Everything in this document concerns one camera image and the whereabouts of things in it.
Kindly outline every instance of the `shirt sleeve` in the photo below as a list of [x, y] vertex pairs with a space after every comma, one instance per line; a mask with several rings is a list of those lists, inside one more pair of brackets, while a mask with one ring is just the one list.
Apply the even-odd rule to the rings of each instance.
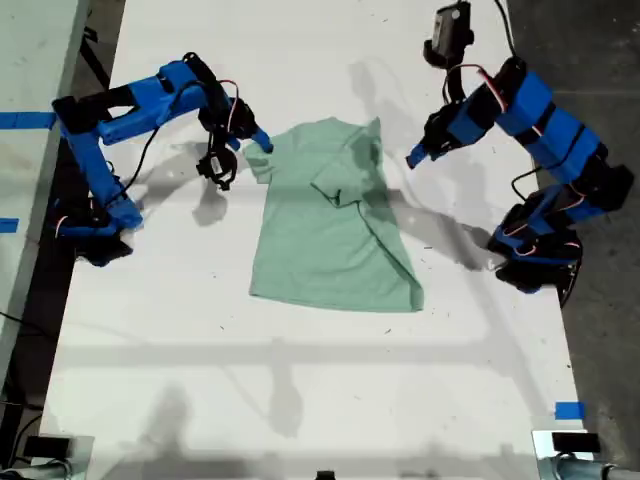
[[291, 130], [271, 138], [273, 152], [265, 153], [257, 143], [244, 149], [243, 154], [258, 183], [271, 183], [273, 175], [289, 161], [294, 160], [299, 137], [304, 138], [305, 125], [298, 125]]

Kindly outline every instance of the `concrete floor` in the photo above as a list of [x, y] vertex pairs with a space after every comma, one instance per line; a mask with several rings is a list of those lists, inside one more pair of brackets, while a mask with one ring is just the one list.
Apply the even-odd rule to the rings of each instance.
[[[94, 50], [108, 72], [124, 1], [92, 2], [88, 26], [98, 31], [100, 43]], [[640, 2], [508, 0], [508, 6], [516, 49], [555, 89], [558, 105], [601, 135], [610, 150], [610, 163], [625, 163], [637, 172], [640, 159], [634, 155], [633, 141], [640, 130]], [[80, 96], [99, 90], [80, 58], [73, 93]], [[622, 212], [578, 228], [585, 261], [564, 310], [579, 397], [587, 408], [587, 426], [600, 434], [606, 460], [636, 469], [640, 469], [640, 377], [633, 371], [640, 363], [640, 303], [634, 279], [640, 278], [636, 249], [640, 224], [635, 220], [639, 202], [634, 188]], [[64, 272], [72, 263], [65, 255], [41, 260], [36, 267], [40, 272]], [[62, 277], [68, 281], [70, 272]], [[65, 292], [52, 293], [50, 282], [38, 283], [38, 277], [32, 290], [34, 295], [44, 296], [45, 301], [39, 303], [47, 305], [49, 317], [55, 316], [52, 311], [61, 316]], [[35, 321], [42, 318], [36, 311], [32, 317]], [[59, 324], [49, 327], [55, 331]], [[33, 355], [25, 350], [33, 352], [32, 343], [20, 350], [21, 361], [16, 362], [20, 371], [43, 372], [39, 380], [32, 374], [24, 378], [31, 396], [41, 395], [46, 391], [49, 370], [30, 365]]]

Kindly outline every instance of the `red wire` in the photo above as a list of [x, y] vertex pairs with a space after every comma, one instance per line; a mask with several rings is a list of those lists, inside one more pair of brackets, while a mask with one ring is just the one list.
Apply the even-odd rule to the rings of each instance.
[[500, 95], [500, 92], [498, 91], [496, 86], [493, 84], [493, 79], [489, 76], [487, 71], [477, 63], [459, 63], [458, 65], [454, 65], [453, 67], [451, 67], [447, 71], [447, 76], [444, 79], [445, 87], [449, 81], [449, 75], [451, 74], [451, 72], [456, 68], [464, 68], [464, 67], [475, 67], [478, 69], [478, 74], [480, 74], [480, 76], [484, 79], [485, 83], [487, 84], [487, 87], [489, 87], [489, 90], [491, 91], [491, 93], [497, 100], [498, 104], [500, 105], [500, 110], [502, 110], [502, 113], [506, 112], [507, 102], [505, 102], [504, 98], [502, 98], [502, 96]]
[[236, 98], [233, 99], [233, 105], [231, 106], [231, 112], [229, 113], [229, 121], [227, 122], [227, 133], [231, 131], [231, 118], [233, 117], [233, 112], [236, 111], [236, 105], [238, 104], [238, 98], [240, 98], [240, 88], [238, 84], [233, 80], [219, 80], [220, 83], [230, 83], [236, 87]]
[[527, 227], [527, 226], [529, 226], [529, 224], [528, 224], [528, 223], [525, 223], [524, 225], [520, 225], [518, 228], [516, 228], [516, 229], [515, 229], [515, 230], [513, 230], [512, 232], [509, 232], [509, 233], [504, 232], [504, 235], [505, 235], [506, 237], [510, 237], [511, 235], [515, 235], [516, 233], [518, 233], [520, 230], [522, 230], [523, 228], [525, 228], [525, 227]]
[[570, 183], [569, 186], [571, 187], [571, 190], [576, 192], [577, 195], [580, 195], [581, 197], [586, 197], [584, 193], [580, 193], [579, 191], [576, 190], [576, 187], [573, 186], [573, 183]]
[[58, 223], [56, 224], [56, 233], [54, 238], [58, 238], [58, 232], [60, 231], [60, 226], [62, 225], [62, 222], [64, 222], [67, 218], [69, 218], [69, 216], [65, 215], [64, 217], [60, 218], [60, 220], [58, 220]]
[[577, 207], [578, 205], [580, 205], [582, 202], [584, 202], [584, 196], [580, 197], [578, 200], [576, 200], [574, 203], [572, 203], [571, 205], [568, 205], [566, 207], [561, 208], [560, 210], [558, 210], [559, 212], [562, 212], [564, 210], [569, 210], [570, 208], [573, 207]]
[[529, 255], [534, 254], [536, 250], [537, 248], [535, 245], [531, 247], [531, 250], [529, 250], [527, 253], [520, 253], [517, 248], [513, 249], [513, 251], [516, 252], [516, 255], [518, 255], [519, 257], [528, 257]]

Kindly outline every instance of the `gray floor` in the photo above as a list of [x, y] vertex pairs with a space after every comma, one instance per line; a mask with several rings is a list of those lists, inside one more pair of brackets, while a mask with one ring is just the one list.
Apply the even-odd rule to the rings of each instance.
[[[90, 46], [107, 73], [110, 73], [113, 67], [124, 5], [125, 0], [91, 0], [86, 26], [98, 32], [99, 42], [90, 42]], [[76, 61], [71, 89], [71, 93], [76, 97], [90, 95], [102, 90], [100, 83], [80, 54], [78, 54]], [[35, 292], [38, 300], [35, 302], [28, 301], [24, 318], [41, 325], [48, 332], [56, 333], [60, 328], [59, 321], [64, 312], [67, 285], [71, 279], [69, 270], [70, 265], [73, 264], [73, 259], [69, 255], [60, 256], [59, 250], [56, 250], [55, 258], [52, 258], [51, 252], [54, 251], [54, 248], [44, 237], [41, 239], [40, 244], [41, 252], [46, 251], [47, 255], [45, 256], [49, 258], [45, 262], [42, 262], [43, 259], [38, 258], [30, 290], [30, 296]], [[12, 377], [15, 386], [19, 387], [19, 390], [22, 390], [26, 395], [24, 400], [33, 405], [44, 404], [54, 355], [55, 345], [38, 336], [21, 336], [16, 343], [11, 366]], [[38, 412], [25, 410], [20, 428], [26, 426], [38, 416]], [[28, 427], [22, 437], [23, 441], [20, 442], [18, 454], [22, 451], [24, 440], [29, 435], [37, 435], [39, 428], [39, 421]], [[24, 465], [23, 461], [16, 463], [18, 467]]]
[[[95, 50], [110, 71], [124, 0], [92, 3], [88, 25], [99, 33]], [[640, 130], [640, 2], [508, 0], [508, 5], [519, 54], [555, 89], [560, 106], [601, 135], [610, 162], [637, 172], [640, 159], [633, 142]], [[99, 90], [79, 59], [73, 93]], [[640, 278], [639, 201], [635, 188], [624, 211], [580, 226], [586, 250], [583, 272], [564, 310], [587, 425], [601, 435], [606, 459], [637, 469], [640, 376], [634, 370], [640, 364], [640, 303], [634, 279]]]

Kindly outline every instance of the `cable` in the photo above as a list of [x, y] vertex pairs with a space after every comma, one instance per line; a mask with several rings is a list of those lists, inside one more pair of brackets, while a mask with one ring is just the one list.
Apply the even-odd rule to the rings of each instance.
[[71, 463], [69, 462], [69, 460], [62, 459], [62, 458], [61, 459], [52, 458], [47, 463], [45, 463], [45, 465], [52, 465], [52, 464], [62, 465], [62, 467], [64, 468], [64, 480], [71, 480], [73, 476], [73, 467], [71, 466]]
[[64, 215], [63, 217], [60, 218], [60, 220], [58, 220], [58, 223], [56, 223], [56, 233], [53, 238], [58, 238], [58, 232], [60, 231], [60, 226], [62, 225], [62, 222], [64, 222], [67, 218], [69, 218], [69, 216]]
[[500, 0], [493, 0], [500, 10], [500, 16], [502, 17], [502, 23], [504, 23], [504, 30], [507, 34], [507, 44], [509, 45], [509, 50], [511, 50], [511, 55], [516, 57], [516, 49], [513, 46], [513, 39], [511, 38], [511, 29], [509, 28], [509, 20], [507, 19], [507, 14], [504, 11], [504, 7], [500, 3]]
[[445, 103], [447, 103], [447, 104], [449, 103], [449, 100], [447, 99], [447, 95], [446, 95], [446, 87], [447, 87], [447, 83], [449, 81], [449, 75], [456, 68], [464, 68], [464, 67], [475, 67], [475, 68], [478, 69], [478, 74], [484, 79], [485, 83], [487, 84], [487, 87], [489, 88], [489, 90], [493, 94], [494, 98], [496, 99], [496, 101], [500, 105], [500, 110], [502, 111], [502, 113], [506, 112], [507, 111], [507, 102], [500, 95], [500, 92], [498, 91], [496, 86], [493, 84], [493, 79], [489, 76], [487, 71], [481, 65], [478, 65], [477, 63], [459, 63], [458, 65], [454, 65], [449, 70], [447, 70], [447, 75], [444, 77], [444, 83], [442, 85], [442, 98], [444, 99]]
[[518, 195], [520, 197], [520, 199], [523, 202], [526, 202], [527, 199], [524, 198], [524, 195], [522, 195], [518, 189], [516, 188], [516, 182], [518, 180], [522, 180], [525, 177], [528, 177], [529, 175], [533, 175], [534, 173], [538, 173], [540, 170], [542, 170], [541, 166], [537, 166], [536, 168], [534, 168], [533, 170], [529, 170], [527, 173], [523, 173], [522, 175], [518, 175], [516, 178], [514, 178], [513, 180], [511, 180], [511, 188], [513, 189], [514, 192], [516, 192], [516, 195]]
[[16, 436], [16, 441], [13, 444], [13, 450], [11, 450], [11, 456], [9, 457], [9, 468], [13, 467], [13, 464], [16, 463], [18, 446], [20, 445], [20, 440], [22, 440], [22, 436], [26, 433], [26, 431], [29, 429], [31, 425], [36, 423], [41, 418], [42, 418], [42, 414], [39, 414], [33, 417], [31, 420], [29, 420], [29, 422], [27, 422], [27, 424], [24, 427], [22, 427], [22, 430], [18, 432], [18, 435]]
[[[175, 106], [177, 105], [178, 101], [180, 100], [180, 97], [182, 97], [182, 94], [187, 90], [187, 88], [193, 87], [193, 86], [196, 86], [196, 85], [199, 86], [200, 88], [202, 88], [202, 90], [205, 90], [206, 87], [207, 87], [200, 80], [189, 80], [188, 82], [186, 82], [184, 85], [182, 85], [180, 87], [180, 89], [176, 93], [176, 96], [173, 98], [173, 100], [169, 104], [169, 108], [168, 108], [169, 115], [168, 116], [171, 116], [171, 113], [173, 112], [173, 109], [175, 108]], [[105, 205], [104, 206], [105, 209], [108, 208], [109, 205], [111, 205], [115, 200], [117, 200], [118, 198], [123, 196], [125, 193], [127, 193], [129, 188], [131, 188], [131, 186], [135, 183], [135, 181], [138, 178], [138, 175], [140, 174], [140, 170], [142, 170], [142, 164], [144, 163], [144, 157], [147, 155], [147, 150], [149, 148], [149, 145], [151, 145], [151, 142], [153, 141], [153, 139], [158, 134], [158, 131], [160, 130], [160, 127], [162, 125], [164, 125], [164, 122], [153, 129], [153, 132], [151, 133], [151, 136], [147, 140], [147, 143], [145, 143], [144, 148], [142, 149], [142, 155], [140, 155], [140, 161], [138, 162], [138, 166], [136, 167], [136, 171], [133, 173], [133, 176], [131, 177], [131, 179], [129, 179], [129, 182], [127, 182], [127, 185], [125, 187], [123, 187], [116, 195], [114, 195], [113, 197], [111, 197], [109, 200], [107, 200], [105, 202], [105, 204], [104, 204]]]
[[563, 308], [566, 305], [567, 300], [569, 300], [569, 297], [573, 293], [573, 287], [575, 287], [575, 285], [576, 285], [576, 280], [578, 278], [578, 273], [580, 273], [580, 268], [581, 267], [582, 267], [582, 257], [579, 258], [578, 261], [576, 262], [575, 270], [573, 271], [573, 274], [571, 275], [571, 283], [569, 283], [569, 288], [567, 288], [567, 291], [565, 292], [564, 296], [562, 297], [562, 300], [560, 300], [560, 308]]
[[240, 87], [233, 80], [220, 80], [220, 83], [230, 83], [235, 85], [236, 87], [236, 97], [233, 99], [233, 105], [231, 106], [231, 112], [229, 112], [229, 121], [227, 122], [227, 133], [231, 132], [231, 117], [233, 117], [233, 112], [236, 111], [236, 105], [238, 104], [238, 99], [240, 98]]
[[22, 462], [22, 463], [26, 463], [27, 465], [31, 465], [31, 460], [24, 457], [16, 457], [13, 463], [16, 463], [16, 462]]
[[17, 403], [17, 402], [8, 402], [6, 400], [0, 400], [0, 404], [2, 405], [12, 405], [14, 407], [22, 407], [25, 410], [33, 410], [35, 412], [41, 412], [44, 410], [40, 405], [33, 405], [31, 403]]
[[570, 208], [573, 207], [577, 207], [578, 205], [580, 205], [582, 202], [584, 202], [584, 195], [581, 196], [578, 200], [576, 200], [575, 202], [573, 202], [571, 205], [567, 205], [566, 207], [562, 207], [560, 210], [558, 210], [559, 212], [562, 212], [564, 210], [569, 210]]
[[35, 323], [28, 322], [27, 320], [22, 320], [22, 319], [20, 319], [18, 317], [14, 317], [13, 315], [9, 315], [8, 313], [4, 313], [4, 312], [0, 312], [0, 315], [2, 315], [5, 318], [8, 318], [9, 320], [12, 320], [12, 321], [14, 321], [16, 323], [19, 323], [20, 325], [24, 325], [26, 327], [33, 328], [38, 333], [40, 333], [43, 337], [45, 337], [46, 339], [52, 341], [54, 344], [58, 343], [58, 339], [54, 335], [50, 334], [49, 332], [44, 330], [39, 325], [36, 325]]
[[147, 155], [147, 149], [149, 148], [149, 145], [151, 145], [151, 142], [153, 141], [153, 139], [156, 137], [156, 135], [158, 134], [158, 131], [160, 130], [160, 127], [156, 127], [153, 129], [153, 132], [151, 133], [151, 136], [149, 137], [149, 139], [147, 140], [147, 143], [145, 143], [144, 148], [142, 149], [142, 155], [140, 155], [140, 161], [138, 162], [138, 166], [136, 167], [136, 171], [133, 173], [133, 176], [129, 179], [129, 181], [127, 182], [127, 185], [125, 187], [122, 187], [122, 189], [117, 193], [117, 195], [114, 195], [113, 197], [111, 197], [105, 204], [104, 204], [104, 208], [108, 208], [109, 205], [111, 205], [115, 200], [117, 200], [118, 198], [120, 198], [121, 196], [123, 196], [125, 193], [127, 193], [127, 191], [129, 190], [129, 188], [131, 188], [131, 186], [135, 183], [135, 181], [138, 179], [138, 175], [140, 174], [140, 170], [142, 170], [142, 164], [144, 163], [144, 157]]

